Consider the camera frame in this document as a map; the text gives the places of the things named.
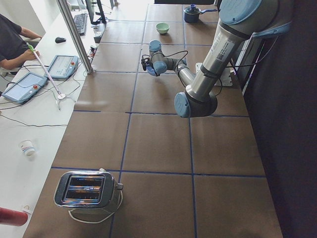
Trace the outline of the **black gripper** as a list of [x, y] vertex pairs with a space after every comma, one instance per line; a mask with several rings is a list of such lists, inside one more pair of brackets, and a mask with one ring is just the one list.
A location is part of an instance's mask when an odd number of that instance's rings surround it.
[[148, 74], [155, 74], [156, 77], [159, 76], [158, 70], [152, 63], [147, 63], [147, 73]]

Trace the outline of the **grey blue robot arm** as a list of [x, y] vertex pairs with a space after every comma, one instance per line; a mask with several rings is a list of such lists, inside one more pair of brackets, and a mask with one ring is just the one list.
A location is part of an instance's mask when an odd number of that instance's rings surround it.
[[167, 70], [178, 75], [185, 85], [185, 91], [174, 99], [180, 117], [209, 116], [217, 108], [211, 90], [240, 44], [251, 37], [270, 38], [288, 32], [293, 6], [292, 0], [223, 0], [212, 47], [196, 74], [182, 59], [165, 56], [158, 40], [150, 41], [149, 57], [141, 60], [143, 70], [153, 76]]

